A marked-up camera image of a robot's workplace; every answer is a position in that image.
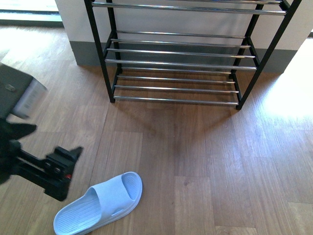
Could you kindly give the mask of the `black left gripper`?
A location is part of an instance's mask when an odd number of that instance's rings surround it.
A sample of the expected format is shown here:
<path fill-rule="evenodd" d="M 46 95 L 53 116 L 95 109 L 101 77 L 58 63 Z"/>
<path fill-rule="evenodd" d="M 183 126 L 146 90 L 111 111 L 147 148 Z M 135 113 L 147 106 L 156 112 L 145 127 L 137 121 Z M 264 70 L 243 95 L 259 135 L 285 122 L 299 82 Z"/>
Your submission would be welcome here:
<path fill-rule="evenodd" d="M 0 120 L 0 141 L 19 140 L 32 134 L 37 125 L 11 123 Z M 58 201 L 67 198 L 73 176 L 73 159 L 79 159 L 83 147 L 72 150 L 56 147 L 54 152 L 39 159 L 21 149 L 10 148 L 0 154 L 0 183 L 6 183 L 12 175 L 17 175 L 42 187 L 44 193 Z"/>

